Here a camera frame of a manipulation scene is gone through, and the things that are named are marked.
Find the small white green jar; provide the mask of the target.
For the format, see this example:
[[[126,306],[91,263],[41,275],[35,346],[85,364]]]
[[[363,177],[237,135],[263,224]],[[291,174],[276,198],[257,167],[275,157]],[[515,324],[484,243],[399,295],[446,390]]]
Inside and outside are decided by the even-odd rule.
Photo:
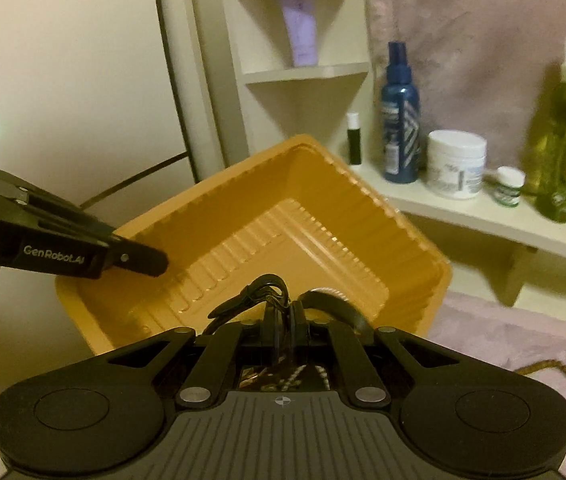
[[[509,208],[518,206],[526,179],[524,172],[518,168],[500,166],[496,170],[495,179],[492,197],[496,202]]]

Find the blue spray bottle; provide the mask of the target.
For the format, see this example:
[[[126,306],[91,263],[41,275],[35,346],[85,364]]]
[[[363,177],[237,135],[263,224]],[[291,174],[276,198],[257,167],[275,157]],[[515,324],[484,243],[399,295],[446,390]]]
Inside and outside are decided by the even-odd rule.
[[[390,41],[386,81],[379,103],[382,119],[383,174],[393,183],[417,180],[420,155],[420,96],[413,84],[404,42]]]

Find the orange plastic tray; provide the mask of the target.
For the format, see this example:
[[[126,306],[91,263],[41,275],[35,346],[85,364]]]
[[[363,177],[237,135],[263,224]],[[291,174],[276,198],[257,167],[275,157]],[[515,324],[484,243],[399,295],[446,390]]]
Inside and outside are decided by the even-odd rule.
[[[122,226],[165,252],[158,278],[119,268],[56,281],[94,353],[187,326],[262,274],[292,296],[341,292],[375,326],[419,336],[451,281],[448,259],[371,185],[310,136],[294,136],[169,198]]]

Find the white wooden shelf unit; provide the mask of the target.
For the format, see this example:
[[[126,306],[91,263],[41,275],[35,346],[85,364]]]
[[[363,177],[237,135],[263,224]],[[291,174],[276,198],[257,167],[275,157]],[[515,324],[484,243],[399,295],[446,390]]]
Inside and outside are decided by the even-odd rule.
[[[383,178],[383,139],[365,0],[315,0],[318,65],[294,67],[279,0],[193,0],[228,162],[297,134],[345,155],[346,114],[362,122],[362,173],[450,259],[456,292],[566,320],[566,223],[487,192],[448,200]]]

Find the white cream jar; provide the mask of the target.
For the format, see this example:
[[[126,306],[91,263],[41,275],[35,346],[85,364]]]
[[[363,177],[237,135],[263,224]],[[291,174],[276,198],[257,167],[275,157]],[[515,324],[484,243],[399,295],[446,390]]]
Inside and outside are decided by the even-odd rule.
[[[428,133],[426,185],[451,200],[470,200],[482,188],[487,141],[476,133],[434,130]]]

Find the purple tube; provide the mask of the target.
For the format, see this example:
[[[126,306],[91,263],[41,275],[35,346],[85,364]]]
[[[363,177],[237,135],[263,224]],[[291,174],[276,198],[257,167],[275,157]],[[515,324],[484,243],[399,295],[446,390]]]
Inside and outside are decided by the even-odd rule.
[[[318,65],[315,0],[279,0],[294,67]]]

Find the black white lip balm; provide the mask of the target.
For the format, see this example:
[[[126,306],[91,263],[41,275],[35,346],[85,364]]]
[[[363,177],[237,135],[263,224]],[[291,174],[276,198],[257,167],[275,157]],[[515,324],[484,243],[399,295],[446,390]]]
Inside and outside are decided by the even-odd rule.
[[[350,166],[360,166],[362,164],[361,152],[361,128],[360,116],[358,112],[348,112],[347,119],[347,140],[348,140],[348,159]]]

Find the pink hanging towel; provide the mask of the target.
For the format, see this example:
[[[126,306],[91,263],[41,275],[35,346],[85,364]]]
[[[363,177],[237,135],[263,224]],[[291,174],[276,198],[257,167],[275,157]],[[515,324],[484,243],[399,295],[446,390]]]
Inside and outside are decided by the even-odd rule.
[[[488,161],[516,165],[548,108],[566,38],[566,0],[365,0],[375,82],[387,44],[407,46],[425,132],[481,134]]]

